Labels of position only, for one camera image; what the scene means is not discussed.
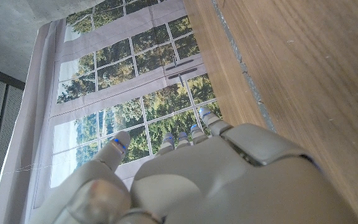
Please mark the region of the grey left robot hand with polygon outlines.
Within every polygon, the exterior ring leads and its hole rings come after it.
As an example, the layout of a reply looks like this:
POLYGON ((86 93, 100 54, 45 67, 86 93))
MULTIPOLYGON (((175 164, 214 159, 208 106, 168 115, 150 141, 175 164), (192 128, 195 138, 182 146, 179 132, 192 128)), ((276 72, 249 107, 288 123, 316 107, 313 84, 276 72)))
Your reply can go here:
POLYGON ((211 131, 166 134, 130 187, 115 171, 130 136, 118 132, 77 168, 32 223, 358 223, 312 155, 254 124, 231 126, 207 108, 211 131))

